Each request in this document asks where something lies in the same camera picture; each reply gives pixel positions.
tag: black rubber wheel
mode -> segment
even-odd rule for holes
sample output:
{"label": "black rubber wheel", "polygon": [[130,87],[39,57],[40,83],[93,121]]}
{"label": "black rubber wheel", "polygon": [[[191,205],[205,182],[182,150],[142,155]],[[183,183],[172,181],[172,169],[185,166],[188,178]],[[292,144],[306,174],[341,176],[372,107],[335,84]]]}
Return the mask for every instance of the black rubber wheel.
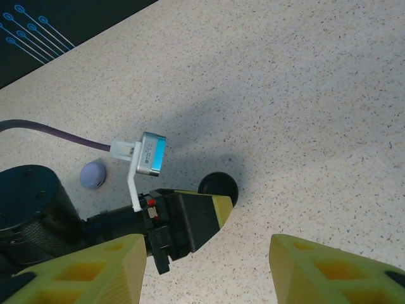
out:
{"label": "black rubber wheel", "polygon": [[239,196],[238,185],[229,174],[213,172],[205,176],[198,186],[198,193],[229,196],[233,206]]}

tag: purple cable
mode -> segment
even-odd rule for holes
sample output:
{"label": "purple cable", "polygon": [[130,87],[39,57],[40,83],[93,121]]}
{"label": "purple cable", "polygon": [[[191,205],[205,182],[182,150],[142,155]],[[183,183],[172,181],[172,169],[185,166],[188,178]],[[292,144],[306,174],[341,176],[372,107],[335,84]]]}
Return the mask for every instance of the purple cable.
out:
{"label": "purple cable", "polygon": [[37,122],[31,122],[30,120],[22,120],[22,119],[11,119],[11,120],[4,120],[0,122],[0,132],[8,130],[8,129],[14,129],[14,128],[23,128],[23,129],[31,129],[31,130],[36,130],[40,131],[43,133],[48,133],[50,135],[60,137],[62,139],[66,139],[67,141],[72,141],[77,144],[82,144],[83,146],[87,146],[90,148],[98,149],[98,150],[103,150],[109,152],[109,149],[111,148],[110,145],[108,144],[101,144],[99,142],[95,141],[90,141],[88,139],[84,139],[81,137],[78,137],[76,135],[60,131],[58,129],[52,128],[47,125],[42,125],[41,123]]}

